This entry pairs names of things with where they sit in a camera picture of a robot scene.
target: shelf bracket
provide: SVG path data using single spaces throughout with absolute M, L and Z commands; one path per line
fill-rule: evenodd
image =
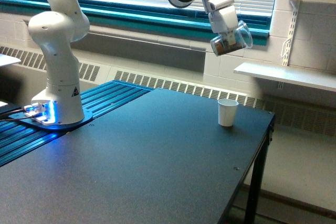
M 292 42 L 294 39 L 296 23 L 297 23 L 297 18 L 299 14 L 300 1 L 290 0 L 290 4 L 293 7 L 293 15 L 292 15 L 292 20 L 289 26 L 287 40 L 282 45 L 281 58 L 283 59 L 282 61 L 283 66 L 288 66 L 289 64 L 289 57 L 290 57 L 292 44 L 293 44 Z
M 298 12 L 299 11 L 299 7 L 300 7 L 300 1 L 299 0 L 289 0 L 290 5 L 293 8 L 294 12 Z

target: cup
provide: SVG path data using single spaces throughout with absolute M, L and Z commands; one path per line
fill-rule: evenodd
M 211 47 L 215 55 L 220 56 L 243 48 L 251 48 L 253 39 L 251 32 L 244 21 L 239 21 L 238 27 L 234 30 L 235 43 L 230 44 L 228 34 L 222 33 L 211 40 Z
M 231 99 L 218 101 L 218 123 L 224 127 L 231 127 L 236 117 L 239 103 Z

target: white paper cup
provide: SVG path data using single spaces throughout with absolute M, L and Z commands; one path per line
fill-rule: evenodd
M 239 103 L 235 100 L 221 99 L 218 101 L 218 123 L 221 126 L 231 127 L 235 121 Z

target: blue metal rail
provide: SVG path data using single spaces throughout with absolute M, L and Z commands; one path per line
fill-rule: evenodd
M 150 92 L 151 88 L 111 81 L 81 94 L 83 108 L 96 119 Z M 0 167 L 63 136 L 18 122 L 0 122 Z

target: clear plastic cup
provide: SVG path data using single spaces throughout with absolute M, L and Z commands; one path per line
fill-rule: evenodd
M 234 31 L 234 35 L 236 43 L 231 45 L 225 34 L 221 34 L 211 40 L 212 49 L 217 56 L 228 54 L 243 48 L 251 48 L 253 46 L 251 32 L 244 21 L 239 21 L 238 28 Z

